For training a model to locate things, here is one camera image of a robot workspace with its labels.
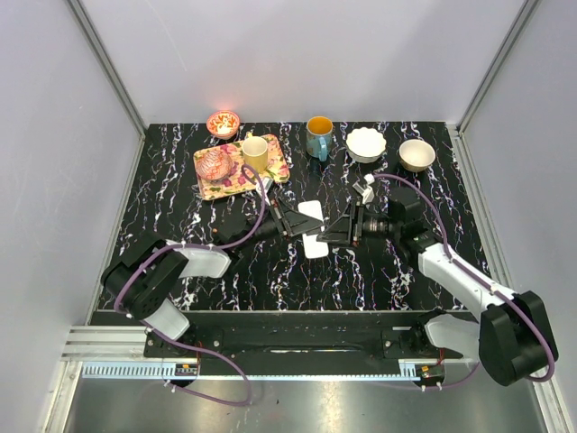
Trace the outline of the white remote control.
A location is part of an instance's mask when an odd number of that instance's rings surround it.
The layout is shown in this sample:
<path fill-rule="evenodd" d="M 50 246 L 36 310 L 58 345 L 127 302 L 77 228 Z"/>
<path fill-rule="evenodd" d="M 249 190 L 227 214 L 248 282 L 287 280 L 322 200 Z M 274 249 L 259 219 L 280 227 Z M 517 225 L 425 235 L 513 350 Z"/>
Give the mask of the white remote control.
<path fill-rule="evenodd" d="M 318 200 L 305 201 L 298 204 L 298 211 L 321 222 L 324 221 L 321 203 Z M 317 236 L 325 230 L 325 226 L 308 230 L 302 235 L 304 253 L 308 260 L 324 258 L 329 254 L 328 244 L 319 242 Z"/>

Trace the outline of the blue butterfly mug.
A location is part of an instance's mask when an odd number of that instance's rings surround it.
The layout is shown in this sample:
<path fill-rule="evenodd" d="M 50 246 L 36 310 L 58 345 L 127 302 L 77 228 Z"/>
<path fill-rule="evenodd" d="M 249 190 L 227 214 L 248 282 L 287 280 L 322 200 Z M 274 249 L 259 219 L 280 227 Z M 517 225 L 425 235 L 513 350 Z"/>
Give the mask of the blue butterfly mug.
<path fill-rule="evenodd" d="M 324 116 L 315 116 L 307 122 L 307 153 L 321 162 L 328 159 L 333 140 L 333 123 Z"/>

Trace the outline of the cream yellow cup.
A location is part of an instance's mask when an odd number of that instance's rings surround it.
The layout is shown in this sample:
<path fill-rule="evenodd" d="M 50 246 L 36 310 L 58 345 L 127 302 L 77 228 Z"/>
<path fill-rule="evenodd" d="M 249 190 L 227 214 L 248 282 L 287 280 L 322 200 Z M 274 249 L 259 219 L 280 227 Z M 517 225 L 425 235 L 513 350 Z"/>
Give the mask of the cream yellow cup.
<path fill-rule="evenodd" d="M 251 166 L 258 173 L 268 167 L 268 142 L 260 136 L 246 138 L 242 144 L 244 163 Z"/>

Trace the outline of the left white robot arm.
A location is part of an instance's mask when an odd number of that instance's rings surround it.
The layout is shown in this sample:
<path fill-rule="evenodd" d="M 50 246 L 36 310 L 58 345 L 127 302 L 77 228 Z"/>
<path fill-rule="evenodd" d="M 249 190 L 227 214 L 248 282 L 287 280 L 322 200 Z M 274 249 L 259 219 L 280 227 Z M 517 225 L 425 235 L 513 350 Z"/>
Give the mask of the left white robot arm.
<path fill-rule="evenodd" d="M 214 229 L 215 246 L 191 246 L 144 234 L 105 268 L 101 283 L 115 299 L 117 311 L 143 321 L 164 334 L 164 346 L 175 356 L 192 352 L 192 325 L 169 300 L 177 281 L 186 278 L 221 279 L 240 261 L 242 253 L 273 237 L 299 238 L 314 243 L 323 230 L 320 202 L 296 208 L 280 198 L 266 200 L 262 220 L 230 216 Z"/>

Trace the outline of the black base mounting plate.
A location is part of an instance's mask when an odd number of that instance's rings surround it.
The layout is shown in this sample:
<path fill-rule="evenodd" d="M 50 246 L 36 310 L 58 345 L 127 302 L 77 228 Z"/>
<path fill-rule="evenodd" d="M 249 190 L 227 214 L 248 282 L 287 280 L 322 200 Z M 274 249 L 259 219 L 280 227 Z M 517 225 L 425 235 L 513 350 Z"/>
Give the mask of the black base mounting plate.
<path fill-rule="evenodd" d="M 377 376 L 398 373 L 401 360 L 433 364 L 459 354 L 427 345 L 417 323 L 424 312 L 196 312 L 180 342 L 212 350 L 207 374 L 228 374 L 224 355 L 258 376 Z"/>

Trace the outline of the white scalloped bowl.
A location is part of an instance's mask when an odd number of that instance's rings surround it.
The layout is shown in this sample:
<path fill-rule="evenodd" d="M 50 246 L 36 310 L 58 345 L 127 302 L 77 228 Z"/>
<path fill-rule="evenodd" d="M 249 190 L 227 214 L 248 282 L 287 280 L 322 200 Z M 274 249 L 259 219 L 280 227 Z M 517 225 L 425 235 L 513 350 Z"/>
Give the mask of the white scalloped bowl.
<path fill-rule="evenodd" d="M 359 163 L 372 163 L 386 151 L 387 141 L 376 129 L 362 127 L 352 130 L 345 141 L 351 158 Z"/>

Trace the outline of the aluminium frame post right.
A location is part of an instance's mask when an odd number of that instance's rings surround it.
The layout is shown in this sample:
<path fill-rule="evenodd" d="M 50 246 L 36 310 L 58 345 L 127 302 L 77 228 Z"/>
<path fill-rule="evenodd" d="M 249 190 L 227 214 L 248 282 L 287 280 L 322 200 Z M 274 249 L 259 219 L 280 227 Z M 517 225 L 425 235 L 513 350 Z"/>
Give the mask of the aluminium frame post right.
<path fill-rule="evenodd" d="M 502 42 L 493 56 L 488 69 L 481 79 L 480 85 L 475 90 L 472 100 L 467 105 L 463 116 L 455 125 L 455 130 L 459 136 L 463 136 L 467 127 L 479 110 L 481 103 L 489 93 L 489 90 L 504 67 L 506 60 L 514 50 L 517 42 L 531 20 L 536 9 L 541 4 L 540 0 L 525 0 L 519 8 L 512 24 L 509 26 Z"/>

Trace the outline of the aluminium frame post left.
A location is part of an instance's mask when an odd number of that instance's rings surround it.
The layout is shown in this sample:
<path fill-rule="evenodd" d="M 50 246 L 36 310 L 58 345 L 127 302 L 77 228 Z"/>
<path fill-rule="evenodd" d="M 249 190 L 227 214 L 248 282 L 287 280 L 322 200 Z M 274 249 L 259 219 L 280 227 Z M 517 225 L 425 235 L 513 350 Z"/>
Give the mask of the aluminium frame post left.
<path fill-rule="evenodd" d="M 147 131 L 147 124 L 144 122 L 136 104 L 129 95 L 129 92 L 113 63 L 102 38 L 98 34 L 97 28 L 89 16 L 84 3 L 80 0 L 65 0 L 64 3 L 71 11 L 74 20 L 85 37 L 90 50 L 96 57 L 96 61 L 104 72 L 105 77 L 123 107 L 124 112 L 127 114 L 133 128 L 137 134 L 143 138 Z"/>

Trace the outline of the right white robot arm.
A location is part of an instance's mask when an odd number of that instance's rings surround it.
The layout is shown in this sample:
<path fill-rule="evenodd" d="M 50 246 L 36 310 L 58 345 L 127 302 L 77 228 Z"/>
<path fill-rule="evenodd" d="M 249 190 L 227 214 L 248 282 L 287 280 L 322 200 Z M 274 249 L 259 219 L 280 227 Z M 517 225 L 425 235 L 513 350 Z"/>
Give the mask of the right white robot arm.
<path fill-rule="evenodd" d="M 400 339 L 415 354 L 429 357 L 443 349 L 482 365 L 496 383 L 521 379 L 547 382 L 559 354 L 542 299 L 517 293 L 467 263 L 425 221 L 432 202 L 419 189 L 395 188 L 384 215 L 352 202 L 320 236 L 334 246 L 356 246 L 363 238 L 390 242 L 413 270 L 452 293 L 473 315 L 459 319 L 436 309 L 420 316 Z"/>

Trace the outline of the pink glass bowl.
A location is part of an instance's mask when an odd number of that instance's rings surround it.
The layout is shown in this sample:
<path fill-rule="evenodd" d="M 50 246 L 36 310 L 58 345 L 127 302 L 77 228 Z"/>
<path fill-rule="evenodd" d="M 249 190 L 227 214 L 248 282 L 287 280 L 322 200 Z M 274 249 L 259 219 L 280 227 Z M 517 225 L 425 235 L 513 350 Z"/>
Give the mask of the pink glass bowl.
<path fill-rule="evenodd" d="M 197 175 L 202 180 L 219 181 L 227 178 L 233 168 L 233 160 L 218 149 L 210 150 L 196 159 Z"/>

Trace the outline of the aluminium frame post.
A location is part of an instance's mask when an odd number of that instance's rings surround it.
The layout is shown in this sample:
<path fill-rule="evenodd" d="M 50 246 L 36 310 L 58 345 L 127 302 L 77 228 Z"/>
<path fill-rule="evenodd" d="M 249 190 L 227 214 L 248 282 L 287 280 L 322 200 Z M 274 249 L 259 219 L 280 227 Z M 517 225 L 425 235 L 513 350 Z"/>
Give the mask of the aluminium frame post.
<path fill-rule="evenodd" d="M 129 95 L 129 92 L 113 63 L 102 38 L 98 34 L 97 28 L 89 16 L 84 3 L 80 0 L 65 0 L 64 3 L 71 11 L 74 20 L 85 37 L 90 50 L 96 57 L 96 61 L 104 72 L 105 77 L 123 107 L 124 112 L 127 114 L 133 128 L 137 134 L 143 138 L 147 131 L 147 124 L 144 122 L 136 104 Z"/>
<path fill-rule="evenodd" d="M 493 56 L 488 69 L 481 79 L 480 85 L 475 90 L 472 100 L 467 105 L 463 116 L 455 125 L 455 130 L 459 136 L 463 136 L 467 127 L 479 110 L 481 103 L 489 93 L 489 90 L 504 67 L 506 60 L 514 50 L 517 42 L 531 20 L 536 9 L 541 4 L 540 0 L 525 0 L 519 8 L 512 24 L 509 26 L 502 42 Z"/>

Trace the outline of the cream floral small bowl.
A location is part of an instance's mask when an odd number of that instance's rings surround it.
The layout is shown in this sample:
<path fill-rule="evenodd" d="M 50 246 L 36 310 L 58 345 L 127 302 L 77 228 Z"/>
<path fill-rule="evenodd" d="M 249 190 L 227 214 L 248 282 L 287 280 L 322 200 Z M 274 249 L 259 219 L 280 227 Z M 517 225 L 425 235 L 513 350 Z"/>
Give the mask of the cream floral small bowl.
<path fill-rule="evenodd" d="M 435 149 L 427 142 L 410 139 L 398 149 L 400 163 L 405 170 L 419 173 L 428 169 L 436 159 Z"/>

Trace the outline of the red orange patterned bowl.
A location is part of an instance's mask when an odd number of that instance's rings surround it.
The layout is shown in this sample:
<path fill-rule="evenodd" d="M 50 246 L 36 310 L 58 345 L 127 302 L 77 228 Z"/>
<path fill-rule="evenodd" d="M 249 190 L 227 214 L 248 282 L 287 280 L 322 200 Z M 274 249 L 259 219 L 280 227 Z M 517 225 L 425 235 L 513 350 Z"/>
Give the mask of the red orange patterned bowl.
<path fill-rule="evenodd" d="M 236 135 L 240 127 L 240 117 L 230 110 L 220 110 L 211 114 L 206 128 L 214 137 L 228 140 Z"/>

